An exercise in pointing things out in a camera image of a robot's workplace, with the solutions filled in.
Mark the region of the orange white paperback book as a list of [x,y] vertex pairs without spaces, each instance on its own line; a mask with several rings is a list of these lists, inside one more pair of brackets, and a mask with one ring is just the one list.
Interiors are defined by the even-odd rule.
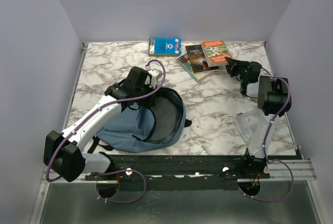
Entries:
[[201,46],[209,67],[225,65],[226,57],[233,57],[223,40],[204,41]]

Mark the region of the blue fabric backpack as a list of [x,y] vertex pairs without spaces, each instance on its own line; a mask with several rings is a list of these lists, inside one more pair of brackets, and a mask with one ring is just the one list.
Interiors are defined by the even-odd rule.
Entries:
[[94,152],[100,142],[107,151],[118,150],[142,153],[160,150],[174,145],[183,129],[191,125],[186,119],[186,109],[180,95],[170,88],[162,87],[154,94],[154,105],[143,108],[134,104],[109,120],[93,137],[88,153]]

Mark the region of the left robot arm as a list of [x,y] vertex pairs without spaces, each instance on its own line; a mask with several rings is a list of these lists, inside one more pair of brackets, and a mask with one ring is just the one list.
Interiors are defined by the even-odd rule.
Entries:
[[104,154],[89,154],[83,150],[88,142],[111,119],[134,103],[151,101],[165,81],[165,69],[133,67],[125,79],[109,86],[98,103],[76,123],[61,132],[51,131],[45,140],[43,162],[45,178],[54,182],[60,178],[74,181],[85,173],[98,173],[109,180],[115,166]]

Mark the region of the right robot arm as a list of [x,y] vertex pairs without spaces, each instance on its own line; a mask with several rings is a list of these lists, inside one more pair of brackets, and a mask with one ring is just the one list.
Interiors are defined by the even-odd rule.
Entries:
[[270,163],[267,152],[278,119],[291,107],[291,93],[286,78],[261,75],[266,70],[256,61],[242,61],[227,57],[226,71],[240,82],[242,96],[257,99],[257,108],[235,117],[236,126],[244,138],[249,138],[239,165],[240,174],[251,178],[257,172],[267,173]]

